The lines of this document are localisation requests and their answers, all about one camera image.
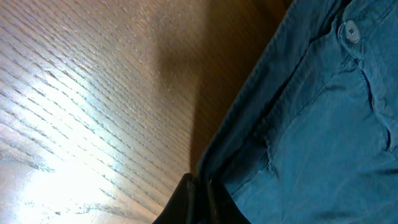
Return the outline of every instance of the wooden table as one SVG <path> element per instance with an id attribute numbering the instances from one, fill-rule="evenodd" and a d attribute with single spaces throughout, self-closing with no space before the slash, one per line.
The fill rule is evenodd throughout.
<path id="1" fill-rule="evenodd" d="M 0 223 L 151 223 L 284 12 L 275 0 L 1 0 Z"/>

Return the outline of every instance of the denim shirt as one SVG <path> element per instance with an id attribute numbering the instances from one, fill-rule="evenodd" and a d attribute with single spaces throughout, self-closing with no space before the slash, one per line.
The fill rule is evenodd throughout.
<path id="1" fill-rule="evenodd" d="M 398 223 L 397 6 L 294 1 L 200 179 L 251 223 Z"/>

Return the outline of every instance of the metal button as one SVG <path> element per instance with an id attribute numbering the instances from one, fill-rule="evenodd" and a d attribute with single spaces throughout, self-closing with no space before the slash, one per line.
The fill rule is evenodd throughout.
<path id="1" fill-rule="evenodd" d="M 347 39 L 354 44 L 358 43 L 361 34 L 359 33 L 359 29 L 356 23 L 351 20 L 347 21 L 345 29 Z"/>

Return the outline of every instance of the wooden surface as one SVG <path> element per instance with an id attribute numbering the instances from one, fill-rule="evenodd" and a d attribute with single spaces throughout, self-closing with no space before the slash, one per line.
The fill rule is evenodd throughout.
<path id="1" fill-rule="evenodd" d="M 151 223 L 285 12 L 0 0 L 0 223 Z"/>

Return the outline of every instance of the blue fabric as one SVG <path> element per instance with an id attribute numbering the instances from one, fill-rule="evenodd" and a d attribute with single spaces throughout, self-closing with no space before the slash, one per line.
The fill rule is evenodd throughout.
<path id="1" fill-rule="evenodd" d="M 292 3 L 198 166 L 251 223 L 398 223 L 397 6 Z"/>

